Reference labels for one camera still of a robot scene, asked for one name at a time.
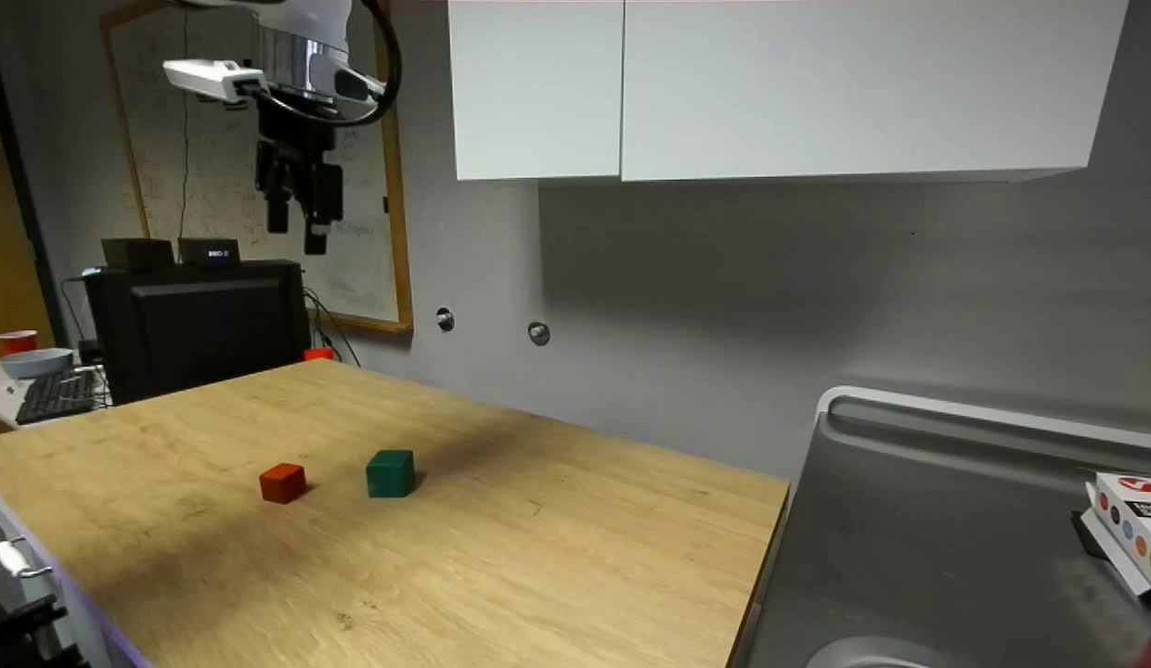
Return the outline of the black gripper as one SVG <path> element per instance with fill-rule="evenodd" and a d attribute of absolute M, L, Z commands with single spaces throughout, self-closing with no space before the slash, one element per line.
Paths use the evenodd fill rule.
<path fill-rule="evenodd" d="M 256 109 L 256 189 L 266 209 L 266 234 L 289 229 L 289 209 L 305 212 L 305 252 L 326 257 L 326 229 L 342 216 L 342 168 L 326 159 L 332 130 L 279 104 Z"/>

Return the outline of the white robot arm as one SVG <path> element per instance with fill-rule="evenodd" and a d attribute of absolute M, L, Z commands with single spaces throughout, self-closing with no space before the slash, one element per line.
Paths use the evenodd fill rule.
<path fill-rule="evenodd" d="M 167 59 L 173 89 L 256 104 L 256 189 L 266 229 L 289 229 L 289 204 L 305 212 L 305 252 L 321 257 L 342 219 L 343 178 L 326 159 L 332 135 L 382 117 L 399 93 L 399 43 L 376 0 L 186 0 L 188 6 L 247 10 L 263 38 L 263 59 Z M 387 43 L 387 75 L 350 62 L 350 13 L 362 2 Z"/>

